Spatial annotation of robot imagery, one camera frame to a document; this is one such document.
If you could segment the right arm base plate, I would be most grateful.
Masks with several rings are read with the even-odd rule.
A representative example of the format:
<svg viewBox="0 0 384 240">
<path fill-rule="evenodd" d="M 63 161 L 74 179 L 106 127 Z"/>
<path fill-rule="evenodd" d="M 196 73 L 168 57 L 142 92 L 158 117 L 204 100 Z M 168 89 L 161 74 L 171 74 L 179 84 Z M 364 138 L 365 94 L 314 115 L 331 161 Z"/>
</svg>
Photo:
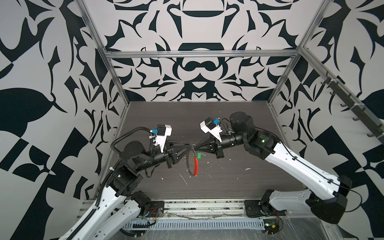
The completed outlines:
<svg viewBox="0 0 384 240">
<path fill-rule="evenodd" d="M 269 202 L 262 200 L 245 200 L 245 211 L 249 218 L 286 216 L 285 211 L 278 211 Z"/>
</svg>

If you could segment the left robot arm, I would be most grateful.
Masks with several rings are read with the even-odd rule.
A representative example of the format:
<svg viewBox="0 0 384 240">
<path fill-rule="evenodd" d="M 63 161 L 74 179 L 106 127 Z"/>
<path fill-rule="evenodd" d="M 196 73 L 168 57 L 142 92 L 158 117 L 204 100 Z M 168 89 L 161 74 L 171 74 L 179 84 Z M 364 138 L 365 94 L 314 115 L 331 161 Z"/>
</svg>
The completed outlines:
<svg viewBox="0 0 384 240">
<path fill-rule="evenodd" d="M 119 161 L 107 174 L 94 203 L 62 237 L 62 240 L 108 240 L 131 220 L 144 217 L 151 199 L 136 187 L 141 171 L 166 163 L 177 164 L 189 151 L 187 142 L 166 141 L 164 151 L 150 155 L 143 144 L 132 141 L 120 153 Z"/>
</svg>

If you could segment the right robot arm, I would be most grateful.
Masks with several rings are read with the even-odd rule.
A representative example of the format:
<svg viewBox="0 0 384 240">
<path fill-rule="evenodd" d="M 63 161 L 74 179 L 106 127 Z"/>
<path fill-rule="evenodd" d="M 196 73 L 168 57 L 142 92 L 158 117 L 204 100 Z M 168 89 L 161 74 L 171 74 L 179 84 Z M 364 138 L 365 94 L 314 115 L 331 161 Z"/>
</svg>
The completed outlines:
<svg viewBox="0 0 384 240">
<path fill-rule="evenodd" d="M 230 128 L 224 133 L 219 118 L 207 118 L 200 123 L 201 130 L 208 135 L 198 143 L 198 151 L 223 158 L 224 150 L 243 146 L 245 151 L 267 161 L 294 177 L 305 186 L 305 190 L 280 192 L 266 190 L 256 203 L 247 201 L 247 216 L 250 218 L 278 216 L 286 211 L 311 212 L 330 224 L 338 224 L 346 213 L 352 180 L 346 176 L 335 176 L 306 161 L 290 150 L 272 132 L 257 128 L 253 118 L 244 112 L 230 116 Z"/>
</svg>

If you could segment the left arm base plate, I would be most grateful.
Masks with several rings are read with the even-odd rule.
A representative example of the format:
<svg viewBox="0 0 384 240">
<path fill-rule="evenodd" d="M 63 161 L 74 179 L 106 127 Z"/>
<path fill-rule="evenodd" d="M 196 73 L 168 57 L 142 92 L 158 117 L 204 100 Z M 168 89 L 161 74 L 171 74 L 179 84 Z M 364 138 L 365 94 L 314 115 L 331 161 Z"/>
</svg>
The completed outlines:
<svg viewBox="0 0 384 240">
<path fill-rule="evenodd" d="M 143 216 L 146 218 L 160 217 L 164 213 L 165 202 L 164 201 L 151 201 L 146 206 Z"/>
</svg>

